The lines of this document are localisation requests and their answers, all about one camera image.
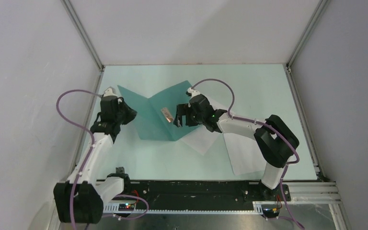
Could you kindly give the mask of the teal plastic folder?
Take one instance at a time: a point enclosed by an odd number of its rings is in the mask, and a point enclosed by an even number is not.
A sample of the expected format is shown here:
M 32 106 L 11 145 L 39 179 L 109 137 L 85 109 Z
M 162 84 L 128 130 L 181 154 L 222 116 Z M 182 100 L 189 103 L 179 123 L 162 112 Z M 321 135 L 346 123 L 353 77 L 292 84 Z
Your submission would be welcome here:
M 199 125 L 177 127 L 172 122 L 168 122 L 161 111 L 163 108 L 167 108 L 171 116 L 175 118 L 176 106 L 189 101 L 189 97 L 185 92 L 190 86 L 190 82 L 182 81 L 150 98 L 142 96 L 137 91 L 118 86 L 127 105 L 137 111 L 133 124 L 140 139 L 177 141 L 200 127 Z

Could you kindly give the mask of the printed white paper sheet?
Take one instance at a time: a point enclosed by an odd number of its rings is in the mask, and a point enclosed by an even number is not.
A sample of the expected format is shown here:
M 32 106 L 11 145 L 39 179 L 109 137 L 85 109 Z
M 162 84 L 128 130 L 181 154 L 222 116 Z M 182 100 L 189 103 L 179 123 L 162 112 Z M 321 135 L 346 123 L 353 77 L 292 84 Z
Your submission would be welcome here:
M 230 148 L 232 148 L 233 144 L 238 143 L 239 140 L 239 138 L 234 134 L 222 135 L 218 132 L 210 132 L 205 126 L 200 125 L 194 131 L 182 137 L 181 141 L 198 154 L 204 156 L 218 137 L 223 137 L 224 143 L 228 141 L 230 143 Z

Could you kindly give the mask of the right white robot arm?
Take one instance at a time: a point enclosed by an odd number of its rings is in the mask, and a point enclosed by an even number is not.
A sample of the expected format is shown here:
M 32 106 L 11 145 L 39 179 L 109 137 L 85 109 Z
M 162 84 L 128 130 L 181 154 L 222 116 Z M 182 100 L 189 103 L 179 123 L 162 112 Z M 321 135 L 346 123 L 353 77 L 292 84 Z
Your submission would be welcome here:
M 173 124 L 177 127 L 203 125 L 210 132 L 236 134 L 250 138 L 266 161 L 259 193 L 265 200 L 274 199 L 282 188 L 285 171 L 295 156 L 299 140 L 285 122 L 277 115 L 270 115 L 264 121 L 231 115 L 228 110 L 215 109 L 203 95 L 191 95 L 189 102 L 178 104 Z

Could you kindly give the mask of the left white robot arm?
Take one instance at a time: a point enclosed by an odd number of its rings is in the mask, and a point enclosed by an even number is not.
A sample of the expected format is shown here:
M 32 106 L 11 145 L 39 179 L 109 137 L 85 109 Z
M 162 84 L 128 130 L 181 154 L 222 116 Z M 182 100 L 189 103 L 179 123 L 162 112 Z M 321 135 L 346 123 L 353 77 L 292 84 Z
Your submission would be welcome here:
M 53 194 L 59 220 L 63 223 L 96 224 L 106 202 L 113 197 L 128 199 L 132 186 L 124 176 L 110 176 L 96 185 L 99 170 L 115 143 L 121 126 L 135 119 L 137 112 L 122 97 L 104 95 L 100 112 L 89 130 L 90 142 L 83 158 L 65 182 L 55 185 Z

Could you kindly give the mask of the metal folder clip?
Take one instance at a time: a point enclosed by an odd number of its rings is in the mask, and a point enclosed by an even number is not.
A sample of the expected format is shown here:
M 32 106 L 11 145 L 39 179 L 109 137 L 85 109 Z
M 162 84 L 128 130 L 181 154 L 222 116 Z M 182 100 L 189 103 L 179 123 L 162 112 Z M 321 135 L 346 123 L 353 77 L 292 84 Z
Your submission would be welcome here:
M 166 118 L 166 120 L 169 123 L 172 123 L 174 121 L 174 117 L 172 116 L 172 114 L 170 113 L 168 108 L 166 108 L 166 107 L 162 108 L 161 112 L 162 112 L 163 116 Z

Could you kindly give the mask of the white paper sheet stack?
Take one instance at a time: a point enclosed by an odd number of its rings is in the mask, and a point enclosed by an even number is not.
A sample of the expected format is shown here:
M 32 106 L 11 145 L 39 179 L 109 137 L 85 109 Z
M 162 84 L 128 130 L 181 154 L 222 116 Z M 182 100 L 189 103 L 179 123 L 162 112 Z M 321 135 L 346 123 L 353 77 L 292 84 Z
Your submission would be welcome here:
M 263 176 L 266 161 L 256 141 L 236 134 L 224 134 L 224 141 L 233 173 L 236 176 Z

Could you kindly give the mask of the left controller board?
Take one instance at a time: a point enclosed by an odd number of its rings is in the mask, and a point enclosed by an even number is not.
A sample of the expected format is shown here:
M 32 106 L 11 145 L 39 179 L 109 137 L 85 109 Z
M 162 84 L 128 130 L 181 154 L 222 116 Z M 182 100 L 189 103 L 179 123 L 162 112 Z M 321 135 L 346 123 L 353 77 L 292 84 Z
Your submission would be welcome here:
M 134 203 L 119 203 L 118 205 L 119 212 L 134 211 L 135 208 L 136 208 L 136 205 Z

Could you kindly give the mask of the controller board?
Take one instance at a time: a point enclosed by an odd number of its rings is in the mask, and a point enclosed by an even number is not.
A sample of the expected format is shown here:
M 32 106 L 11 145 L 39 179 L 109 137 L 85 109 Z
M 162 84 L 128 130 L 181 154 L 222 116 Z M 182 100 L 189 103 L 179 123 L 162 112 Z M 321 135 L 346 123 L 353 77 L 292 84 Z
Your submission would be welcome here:
M 277 219 L 280 214 L 279 208 L 263 208 L 262 209 L 262 216 L 265 219 Z
M 118 205 L 119 212 L 134 211 L 135 208 L 136 208 L 136 205 L 134 203 L 119 203 Z

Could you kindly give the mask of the right controller board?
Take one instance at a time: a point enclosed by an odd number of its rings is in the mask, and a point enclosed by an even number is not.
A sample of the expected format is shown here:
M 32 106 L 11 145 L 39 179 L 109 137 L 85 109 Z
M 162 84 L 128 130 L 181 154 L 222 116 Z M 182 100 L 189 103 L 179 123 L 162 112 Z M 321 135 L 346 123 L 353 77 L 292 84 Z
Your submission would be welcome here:
M 279 208 L 263 208 L 262 209 L 262 216 L 265 219 L 277 219 L 280 214 Z

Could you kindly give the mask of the aluminium frame left post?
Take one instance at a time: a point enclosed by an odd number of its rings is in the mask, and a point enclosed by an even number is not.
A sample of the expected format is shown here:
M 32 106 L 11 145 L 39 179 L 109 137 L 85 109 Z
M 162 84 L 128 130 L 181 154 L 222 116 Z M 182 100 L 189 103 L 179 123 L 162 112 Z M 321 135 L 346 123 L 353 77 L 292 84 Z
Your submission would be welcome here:
M 84 43 L 86 49 L 88 50 L 88 53 L 90 54 L 91 58 L 93 59 L 95 65 L 97 66 L 99 71 L 104 70 L 104 64 L 100 60 L 100 57 L 89 38 L 89 35 L 87 31 L 84 28 L 84 25 L 82 21 L 80 20 L 78 13 L 76 12 L 72 2 L 70 0 L 61 0 L 61 3 L 63 4 L 67 14 L 69 15 L 69 18 L 71 22 L 73 23 L 77 33 L 81 37 L 82 42 Z

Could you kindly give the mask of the aluminium frame post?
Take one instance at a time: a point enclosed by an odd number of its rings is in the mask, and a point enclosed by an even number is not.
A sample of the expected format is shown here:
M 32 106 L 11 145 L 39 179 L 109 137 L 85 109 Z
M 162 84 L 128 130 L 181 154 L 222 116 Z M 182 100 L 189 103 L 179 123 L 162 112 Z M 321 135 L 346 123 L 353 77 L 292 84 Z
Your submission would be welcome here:
M 308 42 L 309 37 L 313 33 L 315 27 L 319 23 L 321 17 L 325 13 L 330 3 L 331 3 L 331 0 L 320 0 L 319 3 L 317 4 L 312 16 L 309 19 L 309 22 L 307 23 L 305 29 L 303 30 L 302 35 L 300 36 L 295 48 L 293 49 L 291 56 L 286 62 L 287 69 L 292 68 L 292 65 L 294 64 L 299 54 L 301 53 L 302 49 Z
M 80 20 L 78 13 L 76 12 L 72 2 L 70 0 L 61 0 L 61 3 L 63 4 L 67 14 L 69 15 L 69 18 L 71 22 L 73 23 L 77 33 L 81 37 L 82 42 L 84 43 L 86 49 L 88 50 L 88 53 L 90 54 L 91 58 L 93 59 L 95 65 L 97 66 L 99 71 L 104 70 L 104 64 L 100 60 L 100 57 L 89 38 L 89 35 L 87 31 L 84 28 L 84 25 L 82 21 Z

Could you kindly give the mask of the aluminium front frame rail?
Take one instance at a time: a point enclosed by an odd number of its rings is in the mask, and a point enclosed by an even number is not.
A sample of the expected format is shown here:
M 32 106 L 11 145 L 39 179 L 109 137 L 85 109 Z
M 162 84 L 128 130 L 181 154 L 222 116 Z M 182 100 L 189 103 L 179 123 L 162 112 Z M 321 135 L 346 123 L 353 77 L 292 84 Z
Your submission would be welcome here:
M 104 181 L 96 182 L 96 185 L 102 184 Z M 124 183 L 124 190 L 126 185 L 130 184 L 130 180 L 126 179 Z M 338 193 L 338 189 L 335 183 L 327 182 L 285 182 L 289 187 L 291 200 L 288 201 L 289 204 L 338 204 L 341 201 L 341 198 Z M 284 201 L 280 202 L 280 207 L 283 207 Z M 104 204 L 103 215 L 106 213 L 117 213 L 117 214 L 261 214 L 263 205 L 273 205 L 277 206 L 273 203 L 268 202 L 258 202 L 254 204 L 255 211 L 208 211 L 208 212 L 196 212 L 196 211 L 156 211 L 156 212 L 148 212 L 146 211 L 131 211 L 131 212 L 119 212 L 118 205 L 122 203 L 121 201 L 112 201 L 106 202 Z

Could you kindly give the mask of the aluminium frame right post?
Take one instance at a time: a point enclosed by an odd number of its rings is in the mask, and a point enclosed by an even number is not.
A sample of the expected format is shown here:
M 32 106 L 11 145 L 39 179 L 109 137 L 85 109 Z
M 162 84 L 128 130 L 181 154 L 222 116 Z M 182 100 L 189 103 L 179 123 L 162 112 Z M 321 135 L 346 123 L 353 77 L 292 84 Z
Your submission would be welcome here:
M 286 62 L 287 69 L 292 68 L 292 65 L 294 64 L 299 54 L 301 53 L 302 49 L 308 42 L 309 37 L 313 33 L 315 27 L 319 23 L 321 17 L 325 13 L 330 3 L 331 3 L 331 0 L 320 0 L 319 3 L 317 4 L 312 16 L 309 19 L 309 22 L 307 23 L 305 29 L 303 30 L 302 35 L 300 36 L 295 48 L 293 49 L 291 56 Z

